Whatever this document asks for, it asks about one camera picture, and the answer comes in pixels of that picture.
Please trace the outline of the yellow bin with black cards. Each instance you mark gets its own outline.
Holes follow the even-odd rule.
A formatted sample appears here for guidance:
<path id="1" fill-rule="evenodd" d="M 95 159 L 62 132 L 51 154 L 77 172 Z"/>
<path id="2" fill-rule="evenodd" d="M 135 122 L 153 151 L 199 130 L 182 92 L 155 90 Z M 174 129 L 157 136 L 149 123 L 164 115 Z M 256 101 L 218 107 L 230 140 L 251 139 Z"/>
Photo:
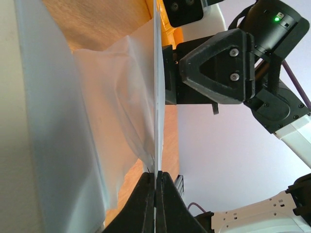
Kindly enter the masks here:
<path id="1" fill-rule="evenodd" d="M 170 25 L 168 15 L 165 11 L 165 6 L 162 0 L 157 1 L 160 18 L 161 18 L 161 41 L 162 46 L 172 45 L 173 49 L 184 42 L 181 28 L 174 28 Z"/>

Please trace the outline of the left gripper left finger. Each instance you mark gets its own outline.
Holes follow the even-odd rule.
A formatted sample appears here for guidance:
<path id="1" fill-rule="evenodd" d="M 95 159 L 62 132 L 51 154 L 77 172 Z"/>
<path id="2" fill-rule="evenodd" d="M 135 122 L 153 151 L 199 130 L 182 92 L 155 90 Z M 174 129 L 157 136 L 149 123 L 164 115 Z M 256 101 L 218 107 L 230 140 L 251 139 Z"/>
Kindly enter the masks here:
<path id="1" fill-rule="evenodd" d="M 154 231 L 155 175 L 144 172 L 123 209 L 103 233 L 152 233 Z"/>

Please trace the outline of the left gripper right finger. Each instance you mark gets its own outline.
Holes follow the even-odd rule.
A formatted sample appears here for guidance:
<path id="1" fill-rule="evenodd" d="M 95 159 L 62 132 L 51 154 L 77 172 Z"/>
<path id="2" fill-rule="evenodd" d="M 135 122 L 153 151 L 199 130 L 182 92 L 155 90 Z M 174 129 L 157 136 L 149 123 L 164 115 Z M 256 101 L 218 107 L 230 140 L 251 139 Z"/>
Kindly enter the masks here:
<path id="1" fill-rule="evenodd" d="M 158 172 L 155 197 L 155 231 L 157 233 L 214 232 L 211 226 L 214 213 L 206 212 L 193 217 L 168 172 Z"/>

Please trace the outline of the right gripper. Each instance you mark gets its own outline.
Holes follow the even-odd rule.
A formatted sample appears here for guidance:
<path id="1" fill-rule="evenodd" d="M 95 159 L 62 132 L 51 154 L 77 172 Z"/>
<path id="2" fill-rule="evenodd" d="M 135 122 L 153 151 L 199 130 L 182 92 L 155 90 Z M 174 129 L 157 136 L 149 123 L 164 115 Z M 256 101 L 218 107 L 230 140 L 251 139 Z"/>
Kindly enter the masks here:
<path id="1" fill-rule="evenodd" d="M 232 29 L 162 47 L 165 103 L 241 104 L 255 96 L 253 35 Z"/>

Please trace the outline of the beige card holder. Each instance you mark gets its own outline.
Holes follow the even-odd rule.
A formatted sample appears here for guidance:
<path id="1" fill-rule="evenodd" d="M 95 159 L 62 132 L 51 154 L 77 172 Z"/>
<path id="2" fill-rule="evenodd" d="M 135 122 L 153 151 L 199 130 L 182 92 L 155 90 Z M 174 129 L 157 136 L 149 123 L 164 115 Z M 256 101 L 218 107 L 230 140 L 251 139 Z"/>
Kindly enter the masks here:
<path id="1" fill-rule="evenodd" d="M 94 233 L 154 169 L 154 21 L 71 51 L 39 0 L 0 3 L 0 230 Z"/>

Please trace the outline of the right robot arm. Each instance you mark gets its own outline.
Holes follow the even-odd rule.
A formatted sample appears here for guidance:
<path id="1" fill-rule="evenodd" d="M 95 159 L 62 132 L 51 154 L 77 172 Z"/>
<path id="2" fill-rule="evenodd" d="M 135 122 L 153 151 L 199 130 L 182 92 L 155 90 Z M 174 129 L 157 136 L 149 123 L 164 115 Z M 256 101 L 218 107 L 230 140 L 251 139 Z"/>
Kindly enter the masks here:
<path id="1" fill-rule="evenodd" d="M 258 0 L 226 31 L 162 48 L 166 103 L 244 104 L 254 118 L 305 164 L 311 163 L 311 104 L 280 80 L 286 57 L 310 28 L 280 0 Z M 167 173 L 160 176 L 159 233 L 280 233 L 311 229 L 311 177 L 242 208 L 192 216 Z"/>

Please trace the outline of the aluminium rail frame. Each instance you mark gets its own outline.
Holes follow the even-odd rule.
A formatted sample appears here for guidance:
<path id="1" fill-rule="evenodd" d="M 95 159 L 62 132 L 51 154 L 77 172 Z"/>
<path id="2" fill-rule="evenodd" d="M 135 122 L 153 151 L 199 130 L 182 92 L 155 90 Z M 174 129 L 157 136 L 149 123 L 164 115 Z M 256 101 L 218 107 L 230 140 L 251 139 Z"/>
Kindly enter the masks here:
<path id="1" fill-rule="evenodd" d="M 181 197 L 182 201 L 184 201 L 185 192 L 184 192 L 184 176 L 178 175 L 174 180 L 174 185 L 177 189 L 179 196 Z"/>

